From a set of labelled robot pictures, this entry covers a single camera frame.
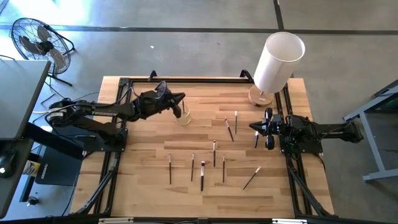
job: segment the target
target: concrete floor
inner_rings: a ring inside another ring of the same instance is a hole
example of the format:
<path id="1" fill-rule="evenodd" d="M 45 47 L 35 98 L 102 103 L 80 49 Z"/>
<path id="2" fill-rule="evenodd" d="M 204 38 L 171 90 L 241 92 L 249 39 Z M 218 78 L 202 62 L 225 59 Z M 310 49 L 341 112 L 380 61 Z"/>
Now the concrete floor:
<path id="1" fill-rule="evenodd" d="M 394 0 L 280 0 L 280 5 L 285 27 L 289 29 L 398 29 L 398 2 Z M 73 16 L 68 16 L 71 9 Z M 10 0 L 0 15 L 0 24 L 10 24 L 22 16 L 49 24 L 82 26 L 277 27 L 272 0 Z M 269 36 L 155 32 L 61 34 L 71 39 L 78 50 L 73 54 L 70 68 L 60 75 L 75 86 L 54 84 L 61 94 L 70 98 L 98 91 L 105 75 L 149 75 L 151 70 L 156 70 L 162 76 L 236 77 L 243 68 L 254 73 Z M 318 123 L 341 122 L 342 116 L 398 78 L 396 35 L 300 37 L 307 50 L 295 77 L 305 79 L 313 119 Z M 0 46 L 0 54 L 21 58 L 8 37 L 8 30 L 0 30 Z M 49 94 L 45 86 L 39 101 Z M 87 99 L 95 100 L 96 96 Z M 38 104 L 35 109 L 45 108 Z M 335 213 L 345 218 L 398 222 L 398 179 L 371 184 L 362 181 L 362 175 L 377 171 L 368 142 L 324 140 L 323 147 Z M 41 204 L 26 207 L 18 203 L 15 196 L 6 219 L 61 215 L 71 188 L 34 185 L 32 192 L 37 192 Z"/>

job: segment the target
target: black fan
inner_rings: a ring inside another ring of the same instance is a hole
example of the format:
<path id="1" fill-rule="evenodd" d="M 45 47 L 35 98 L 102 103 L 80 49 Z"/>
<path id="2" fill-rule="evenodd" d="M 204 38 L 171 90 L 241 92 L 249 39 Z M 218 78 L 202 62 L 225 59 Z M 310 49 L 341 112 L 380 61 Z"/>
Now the black fan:
<path id="1" fill-rule="evenodd" d="M 44 22 L 30 18 L 20 18 L 14 22 L 11 38 L 24 59 L 51 61 L 50 76 L 72 85 L 55 77 L 55 74 L 65 72 L 70 65 L 70 52 L 75 49 L 70 40 Z M 69 50 L 64 39 L 72 44 L 72 49 Z"/>

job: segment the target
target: small glass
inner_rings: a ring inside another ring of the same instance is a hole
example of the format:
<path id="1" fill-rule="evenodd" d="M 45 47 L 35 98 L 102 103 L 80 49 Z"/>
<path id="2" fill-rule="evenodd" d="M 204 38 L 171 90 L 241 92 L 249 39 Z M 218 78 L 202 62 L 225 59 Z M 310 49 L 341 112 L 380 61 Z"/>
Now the small glass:
<path id="1" fill-rule="evenodd" d="M 190 110 L 184 100 L 182 100 L 178 106 L 181 108 L 181 117 L 177 118 L 177 124 L 179 125 L 187 125 L 191 121 Z"/>

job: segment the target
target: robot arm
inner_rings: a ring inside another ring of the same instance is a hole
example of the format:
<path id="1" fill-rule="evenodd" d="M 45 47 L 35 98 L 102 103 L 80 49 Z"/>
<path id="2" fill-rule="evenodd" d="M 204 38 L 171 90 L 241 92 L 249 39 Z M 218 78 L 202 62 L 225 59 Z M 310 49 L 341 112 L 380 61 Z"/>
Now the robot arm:
<path id="1" fill-rule="evenodd" d="M 285 117 L 286 122 L 283 122 L 281 115 L 275 114 L 272 116 L 271 108 L 266 109 L 264 117 L 264 120 L 252 123 L 249 126 L 263 136 L 267 136 L 266 148 L 268 149 L 274 148 L 273 143 L 270 143 L 273 142 L 273 134 L 283 136 L 283 143 L 294 148 L 292 152 L 303 152 L 298 149 L 299 147 L 320 148 L 320 141 L 326 138 L 339 138 L 353 143 L 360 142 L 363 139 L 358 126 L 352 122 L 318 124 L 298 115 L 288 115 Z"/>
<path id="2" fill-rule="evenodd" d="M 173 114 L 181 117 L 178 104 L 185 97 L 184 93 L 172 93 L 166 82 L 160 83 L 155 90 L 141 93 L 132 102 L 117 105 L 87 102 L 85 100 L 72 101 L 68 98 L 50 106 L 46 120 L 51 126 L 75 126 L 98 133 L 105 142 L 118 138 L 120 129 L 114 123 L 100 123 L 86 116 L 115 116 L 123 121 L 135 122 L 138 119 L 161 113 L 163 110 L 173 109 Z"/>

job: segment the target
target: wooden base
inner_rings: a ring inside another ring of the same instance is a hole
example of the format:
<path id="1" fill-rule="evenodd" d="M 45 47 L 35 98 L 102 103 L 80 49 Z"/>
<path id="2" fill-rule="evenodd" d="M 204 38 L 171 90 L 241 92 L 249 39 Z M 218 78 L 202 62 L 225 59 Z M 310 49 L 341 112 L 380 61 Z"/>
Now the wooden base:
<path id="1" fill-rule="evenodd" d="M 114 102 L 119 79 L 104 77 L 99 102 Z M 142 93 L 153 90 L 156 85 L 137 82 L 134 90 Z M 274 150 L 264 149 L 266 138 L 262 137 L 258 139 L 258 147 L 254 148 L 254 130 L 249 124 L 264 119 L 264 108 L 248 102 L 247 92 L 252 84 L 168 82 L 167 87 L 173 93 L 186 94 L 184 102 L 189 107 L 191 122 L 186 126 L 178 125 L 172 110 L 146 120 L 127 122 L 129 134 L 120 160 L 112 217 L 294 217 L 286 160 L 280 153 L 279 138 L 275 136 Z M 291 78 L 289 93 L 294 113 L 311 119 L 304 81 Z M 269 107 L 277 111 L 275 102 Z M 233 136 L 232 142 L 224 119 L 227 118 L 231 129 L 234 129 L 235 110 L 238 111 L 238 134 Z M 95 116 L 95 120 L 105 123 L 111 118 Z M 213 167 L 214 140 L 217 143 L 216 167 Z M 171 185 L 169 153 L 172 160 Z M 193 181 L 192 153 L 195 153 Z M 322 163 L 311 154 L 303 154 L 302 157 L 308 187 L 323 207 L 333 213 Z M 97 188 L 103 161 L 103 152 L 94 152 L 83 160 L 71 211 L 81 208 Z M 203 191 L 200 191 L 201 161 L 206 162 Z M 259 166 L 261 170 L 242 190 Z M 303 209 L 302 194 L 298 194 L 298 202 Z M 102 209 L 107 199 L 108 187 L 104 190 Z"/>
<path id="2" fill-rule="evenodd" d="M 254 106 L 265 107 L 272 103 L 274 99 L 273 93 L 263 93 L 256 85 L 253 85 L 249 90 L 249 101 Z"/>

